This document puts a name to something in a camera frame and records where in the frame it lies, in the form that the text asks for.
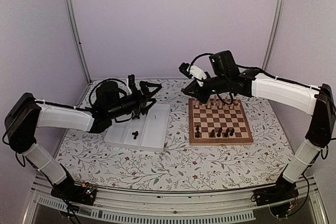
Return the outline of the wooden chess board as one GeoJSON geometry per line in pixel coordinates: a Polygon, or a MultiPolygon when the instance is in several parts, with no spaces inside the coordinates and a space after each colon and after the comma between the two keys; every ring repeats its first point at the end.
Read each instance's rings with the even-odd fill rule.
{"type": "Polygon", "coordinates": [[[231,105],[225,105],[219,99],[209,99],[206,104],[201,104],[196,99],[188,100],[188,124],[190,145],[216,146],[216,145],[251,145],[253,137],[249,123],[241,103],[235,99],[231,105]],[[196,126],[199,125],[201,137],[196,138],[196,126]],[[222,127],[221,137],[217,137],[218,129],[222,127]],[[226,129],[235,129],[234,135],[223,137],[226,129]],[[215,137],[209,134],[215,130],[215,137]]]}

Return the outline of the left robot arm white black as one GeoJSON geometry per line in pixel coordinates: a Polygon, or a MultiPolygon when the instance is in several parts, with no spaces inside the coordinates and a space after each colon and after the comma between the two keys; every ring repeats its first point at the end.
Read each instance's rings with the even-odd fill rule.
{"type": "Polygon", "coordinates": [[[67,200],[73,200],[78,188],[50,153],[58,144],[48,144],[46,140],[59,142],[65,130],[100,134],[113,122],[121,123],[124,115],[137,119],[153,107],[161,89],[159,83],[135,84],[132,77],[127,81],[105,79],[92,88],[85,108],[38,100],[26,92],[5,118],[3,142],[44,174],[67,200]]]}

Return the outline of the dark chess piece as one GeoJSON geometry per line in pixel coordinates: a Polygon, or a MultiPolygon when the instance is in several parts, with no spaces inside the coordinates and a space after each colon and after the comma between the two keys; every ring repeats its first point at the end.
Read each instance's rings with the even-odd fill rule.
{"type": "Polygon", "coordinates": [[[217,136],[217,137],[221,137],[221,135],[222,135],[222,131],[223,131],[223,128],[220,127],[220,128],[218,129],[218,132],[217,132],[216,136],[217,136]]]}
{"type": "Polygon", "coordinates": [[[199,125],[197,125],[195,129],[196,129],[196,132],[195,132],[195,137],[196,137],[196,138],[199,138],[199,137],[201,137],[201,133],[200,133],[200,127],[199,127],[199,125]]]}
{"type": "Polygon", "coordinates": [[[232,128],[231,131],[230,131],[230,133],[229,133],[229,136],[233,136],[233,135],[234,135],[234,132],[235,132],[235,129],[232,128]]]}
{"type": "Polygon", "coordinates": [[[209,137],[210,138],[215,137],[215,130],[214,129],[212,129],[212,131],[210,132],[209,137]]]}

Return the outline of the dark chess rook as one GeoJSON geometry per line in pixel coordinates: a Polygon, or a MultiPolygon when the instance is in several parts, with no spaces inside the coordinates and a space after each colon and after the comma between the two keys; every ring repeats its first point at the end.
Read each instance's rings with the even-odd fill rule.
{"type": "Polygon", "coordinates": [[[225,133],[223,134],[223,137],[228,137],[229,132],[230,132],[230,129],[227,128],[226,131],[225,131],[225,133]]]}

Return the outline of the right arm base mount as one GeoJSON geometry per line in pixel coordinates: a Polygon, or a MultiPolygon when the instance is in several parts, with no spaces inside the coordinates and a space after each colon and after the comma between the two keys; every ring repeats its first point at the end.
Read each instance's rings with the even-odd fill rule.
{"type": "Polygon", "coordinates": [[[276,185],[256,189],[250,198],[257,206],[269,206],[270,213],[278,218],[287,218],[297,205],[298,190],[296,186],[289,189],[279,188],[276,185]]]}

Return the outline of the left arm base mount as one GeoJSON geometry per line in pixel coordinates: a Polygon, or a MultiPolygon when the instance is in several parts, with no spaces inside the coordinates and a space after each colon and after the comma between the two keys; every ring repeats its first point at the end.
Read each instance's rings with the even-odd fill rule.
{"type": "Polygon", "coordinates": [[[51,195],[65,201],[93,206],[97,188],[88,182],[77,185],[74,182],[63,181],[58,185],[53,184],[51,195]]]}

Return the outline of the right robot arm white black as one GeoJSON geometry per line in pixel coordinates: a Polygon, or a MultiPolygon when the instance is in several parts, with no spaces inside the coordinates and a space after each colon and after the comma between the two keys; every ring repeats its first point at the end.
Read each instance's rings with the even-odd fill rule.
{"type": "Polygon", "coordinates": [[[295,155],[280,176],[280,183],[271,190],[276,201],[291,194],[291,184],[334,139],[335,104],[328,84],[304,84],[271,75],[260,67],[239,65],[229,50],[198,55],[192,62],[182,63],[179,71],[192,81],[182,92],[202,103],[212,94],[222,93],[272,103],[285,134],[297,138],[290,140],[295,155]]]}

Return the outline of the white plastic tray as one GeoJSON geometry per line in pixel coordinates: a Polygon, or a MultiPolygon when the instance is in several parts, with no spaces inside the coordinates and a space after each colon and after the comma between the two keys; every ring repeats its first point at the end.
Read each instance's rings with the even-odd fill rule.
{"type": "Polygon", "coordinates": [[[147,115],[108,128],[104,141],[107,145],[138,151],[162,152],[169,124],[170,105],[156,103],[147,115]],[[132,132],[139,136],[133,139],[132,132]]]}

